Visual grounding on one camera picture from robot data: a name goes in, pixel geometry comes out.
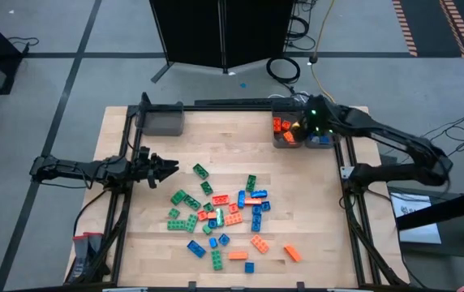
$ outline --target lego brick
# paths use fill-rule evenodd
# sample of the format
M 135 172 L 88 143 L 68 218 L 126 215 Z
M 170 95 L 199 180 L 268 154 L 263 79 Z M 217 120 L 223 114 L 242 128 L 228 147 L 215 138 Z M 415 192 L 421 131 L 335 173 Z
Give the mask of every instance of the lego brick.
M 256 215 L 256 214 L 261 214 L 261 206 L 260 205 L 253 205 L 251 206 L 251 213 Z
M 257 234 L 251 239 L 251 243 L 257 247 L 260 253 L 265 253 L 269 249 L 268 244 Z
M 198 220 L 205 221 L 207 220 L 207 213 L 203 210 L 198 212 Z
M 261 203 L 261 209 L 263 210 L 263 212 L 270 211 L 270 209 L 271 209 L 270 202 L 265 201 L 265 202 Z
M 268 191 L 266 190 L 253 191 L 250 194 L 251 198 L 266 198 L 267 196 L 268 196 Z
M 288 121 L 284 121 L 282 122 L 281 124 L 281 129 L 284 130 L 284 131 L 288 131 L 291 127 L 291 123 L 288 122 Z
M 251 205 L 251 204 L 261 204 L 261 199 L 245 199 L 245 205 Z
M 228 204 L 229 203 L 229 196 L 228 195 L 215 195 L 213 197 L 213 205 L 214 206 L 219 206 L 223 204 Z
M 185 230 L 185 220 L 169 220 L 167 221 L 167 230 Z
M 173 218 L 173 219 L 176 219 L 178 218 L 178 215 L 180 214 L 180 212 L 175 209 L 175 208 L 172 208 L 170 211 L 169 211 L 169 217 Z
M 281 131 L 281 118 L 273 118 L 273 131 L 276 133 Z
M 225 224 L 225 218 L 223 217 L 223 210 L 220 208 L 216 208 L 216 222 L 217 226 L 221 227 L 223 224 Z
M 205 254 L 206 250 L 203 249 L 197 242 L 194 240 L 191 240 L 187 247 L 194 252 L 195 255 L 197 255 L 199 258 L 202 258 L 203 255 Z
M 185 199 L 183 199 L 183 203 L 187 204 L 187 206 L 191 207 L 194 211 L 198 211 L 201 204 L 193 197 L 186 195 Z
M 284 141 L 288 143 L 295 143 L 294 136 L 291 134 L 291 132 L 287 131 L 282 136 L 284 137 Z
M 170 201 L 174 204 L 174 205 L 178 205 L 180 204 L 181 201 L 183 201 L 183 199 L 185 199 L 185 196 L 187 195 L 187 193 L 183 190 L 179 190 L 176 192 L 176 194 L 174 194 L 171 198 L 170 198 Z
M 205 234 L 209 235 L 213 232 L 212 229 L 210 229 L 210 227 L 208 227 L 208 225 L 203 225 L 203 228 L 202 228 L 203 232 L 205 232 Z
M 185 229 L 188 232 L 194 232 L 194 228 L 196 227 L 196 222 L 198 221 L 198 217 L 194 214 L 189 215 L 187 222 L 185 223 Z
M 229 252 L 229 260 L 246 260 L 246 259 L 248 259 L 248 252 L 246 251 Z
M 254 191 L 255 187 L 256 187 L 256 176 L 249 174 L 248 180 L 247 180 L 247 191 Z
M 234 214 L 234 213 L 237 213 L 239 212 L 239 207 L 236 203 L 232 203 L 229 205 L 229 212 L 230 214 Z
M 243 217 L 241 216 L 241 213 L 235 213 L 225 216 L 225 225 L 227 226 L 241 222 L 243 222 Z
M 200 186 L 203 189 L 205 195 L 210 195 L 214 192 L 213 189 L 210 187 L 210 183 L 208 182 L 202 182 Z
M 222 234 L 219 239 L 218 239 L 219 243 L 221 243 L 221 245 L 223 247 L 226 247 L 227 244 L 229 244 L 230 242 L 230 237 L 226 236 L 226 234 Z
M 246 262 L 245 273 L 253 273 L 253 272 L 254 272 L 254 263 Z
M 239 194 L 238 194 L 238 207 L 240 207 L 240 208 L 245 207 L 245 198 L 246 198 L 245 191 L 239 191 Z
M 208 224 L 208 227 L 209 227 L 209 228 L 212 228 L 212 229 L 214 229 L 214 228 L 217 227 L 217 221 L 216 221 L 216 219 L 208 219 L 208 223 L 207 223 L 207 224 Z
M 212 212 L 212 211 L 214 211 L 214 207 L 213 207 L 212 204 L 207 203 L 207 204 L 203 205 L 203 210 L 205 210 L 205 212 L 207 212 L 207 213 Z
M 221 270 L 223 268 L 223 262 L 221 261 L 221 253 L 219 251 L 210 251 L 210 254 L 213 257 L 214 270 Z
M 211 248 L 216 248 L 217 247 L 217 240 L 215 238 L 209 238 L 208 243 L 210 244 Z
M 208 178 L 207 170 L 205 170 L 205 168 L 203 168 L 203 166 L 201 166 L 199 163 L 194 165 L 194 167 L 192 167 L 192 170 L 194 170 L 194 172 L 198 174 L 200 178 L 202 179 Z
M 295 247 L 292 247 L 291 245 L 287 244 L 284 246 L 284 250 L 288 253 L 288 255 L 290 255 L 290 257 L 295 261 L 295 262 L 299 262 L 301 261 L 303 258 L 300 256 L 300 254 L 297 252 L 297 250 L 295 250 Z

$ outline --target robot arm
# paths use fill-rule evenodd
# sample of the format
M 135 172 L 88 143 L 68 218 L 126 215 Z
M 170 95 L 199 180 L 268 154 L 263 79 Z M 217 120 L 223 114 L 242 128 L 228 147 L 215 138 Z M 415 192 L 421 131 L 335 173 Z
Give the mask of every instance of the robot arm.
M 370 166 L 357 164 L 349 181 L 357 187 L 373 182 L 415 180 L 429 186 L 443 185 L 452 169 L 452 162 L 443 150 L 425 139 L 376 122 L 359 109 L 332 103 L 323 96 L 310 97 L 301 120 L 291 128 L 296 141 L 311 133 L 333 131 L 344 136 L 367 137 L 410 155 L 408 165 Z

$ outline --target wooden tabletop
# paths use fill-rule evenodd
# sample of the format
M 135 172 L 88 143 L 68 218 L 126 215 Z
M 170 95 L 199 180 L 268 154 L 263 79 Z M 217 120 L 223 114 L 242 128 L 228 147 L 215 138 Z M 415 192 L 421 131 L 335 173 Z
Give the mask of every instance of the wooden tabletop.
M 126 111 L 126 107 L 106 108 L 95 159 L 118 154 Z M 150 147 L 152 152 L 178 160 L 180 170 L 154 190 L 148 188 L 147 182 L 135 184 L 118 284 L 172 287 L 196 281 L 202 287 L 269 288 L 295 287 L 297 281 L 304 281 L 308 288 L 357 287 L 346 214 L 338 206 L 342 191 L 334 150 L 274 148 L 269 112 L 186 112 L 185 115 L 180 137 L 142 137 L 142 145 Z M 357 138 L 354 147 L 359 162 L 380 164 L 374 141 Z M 268 190 L 272 205 L 270 211 L 263 213 L 260 231 L 270 246 L 267 253 L 260 254 L 250 243 L 254 235 L 250 207 L 241 211 L 243 223 L 216 229 L 210 235 L 218 238 L 226 233 L 230 237 L 229 245 L 219 246 L 224 266 L 221 271 L 213 270 L 210 236 L 202 231 L 204 223 L 197 223 L 194 234 L 167 230 L 167 214 L 173 208 L 170 197 L 177 190 L 183 189 L 202 204 L 210 202 L 210 196 L 200 187 L 203 180 L 193 173 L 192 166 L 196 163 L 210 173 L 208 182 L 213 195 L 228 194 L 232 202 L 237 201 L 238 190 L 245 188 L 248 175 L 257 176 L 256 189 Z M 370 188 L 388 194 L 381 182 L 373 183 Z M 101 186 L 86 191 L 84 203 L 100 191 Z M 78 234 L 103 232 L 109 201 L 110 195 L 105 195 L 84 212 Z M 390 202 L 366 194 L 366 204 L 376 249 L 402 280 L 409 281 Z M 195 213 L 184 203 L 176 209 L 181 212 L 178 219 L 185 220 Z M 191 240 L 207 251 L 202 259 L 187 249 Z M 286 244 L 299 251 L 301 262 L 294 263 L 284 252 Z M 360 250 L 366 281 L 371 282 L 362 244 Z M 244 260 L 228 260 L 230 251 L 247 251 L 256 271 L 246 274 Z M 70 263 L 74 257 L 72 251 Z M 107 260 L 110 267 L 113 258 L 112 250 Z

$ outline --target black cable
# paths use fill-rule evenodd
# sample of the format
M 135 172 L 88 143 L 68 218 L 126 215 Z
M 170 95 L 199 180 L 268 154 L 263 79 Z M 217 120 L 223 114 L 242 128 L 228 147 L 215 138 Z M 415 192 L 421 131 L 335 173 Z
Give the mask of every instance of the black cable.
M 34 46 L 34 45 L 39 44 L 39 39 L 37 37 L 11 36 L 7 38 L 7 40 L 10 41 L 12 45 L 23 44 L 23 45 L 28 45 L 28 46 Z
M 77 218 L 75 219 L 75 223 L 73 225 L 73 236 L 75 236 L 75 232 L 77 231 L 77 223 L 79 222 L 80 216 L 83 214 L 84 210 L 86 210 L 89 205 L 95 203 L 96 200 L 99 200 L 102 195 L 104 195 L 107 192 L 107 190 L 102 191 L 99 195 L 97 195 L 95 198 L 93 198 L 89 203 L 87 203 L 82 209 L 80 209 L 79 214 L 77 215 Z
M 272 71 L 272 63 L 273 63 L 273 61 L 276 61 L 276 60 L 285 60 L 285 61 L 290 62 L 293 66 L 295 66 L 295 69 L 297 70 L 297 73 L 295 73 L 295 76 L 290 77 L 290 78 L 283 78 L 283 77 L 279 77 L 279 76 L 275 75 L 273 73 L 273 71 Z M 295 94 L 295 90 L 294 90 L 293 86 L 289 86 L 288 84 L 294 84 L 300 78 L 300 67 L 299 67 L 299 65 L 298 65 L 298 63 L 296 61 L 294 61 L 291 58 L 287 58 L 287 57 L 271 58 L 266 63 L 266 71 L 278 83 L 280 83 L 280 84 L 284 85 L 286 88 L 288 88 L 288 90 L 290 90 L 291 94 Z

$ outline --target wire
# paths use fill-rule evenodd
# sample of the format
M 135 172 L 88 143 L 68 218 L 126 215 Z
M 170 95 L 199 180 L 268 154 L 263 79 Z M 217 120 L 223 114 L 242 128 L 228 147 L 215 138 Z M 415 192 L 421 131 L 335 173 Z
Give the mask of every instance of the wire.
M 316 39 L 315 52 L 313 53 L 313 58 L 316 59 L 317 61 L 318 61 L 317 54 L 318 54 L 318 51 L 319 51 L 320 41 L 322 40 L 322 32 L 324 31 L 324 26 L 325 26 L 325 24 L 326 24 L 326 20 L 328 19 L 329 12 L 331 12 L 331 9 L 333 8 L 333 5 L 335 4 L 335 1 L 336 1 L 336 0 L 331 0 L 331 4 L 329 5 L 328 11 L 326 12 L 326 15 L 325 15 L 324 19 L 322 20 L 322 25 L 320 26 L 319 36 L 318 36 L 317 39 Z M 320 90 L 321 90 L 322 93 L 323 93 L 325 96 L 327 96 L 332 102 L 336 102 L 335 99 L 333 98 L 333 96 L 332 96 L 331 94 L 329 94 L 329 92 L 327 92 L 327 91 L 322 87 L 322 84 L 320 83 L 319 79 L 316 77 L 315 70 L 313 70 L 313 65 L 315 65 L 315 64 L 312 63 L 312 65 L 310 66 L 310 68 L 311 68 L 311 74 L 313 75 L 313 78 L 315 78 L 316 83 L 319 85 Z
M 102 195 L 104 195 L 107 192 L 107 190 L 102 191 L 99 195 L 97 195 L 95 198 L 93 198 L 89 203 L 87 203 L 82 209 L 80 209 L 79 214 L 77 215 L 77 218 L 75 219 L 75 223 L 73 225 L 73 236 L 75 236 L 75 232 L 77 231 L 77 223 L 79 223 L 80 216 L 84 213 L 84 210 L 86 210 L 89 205 L 95 203 L 96 200 L 99 200 Z
M 10 41 L 12 45 L 22 44 L 22 45 L 34 46 L 34 45 L 39 44 L 39 39 L 37 37 L 11 36 L 7 38 L 7 40 Z

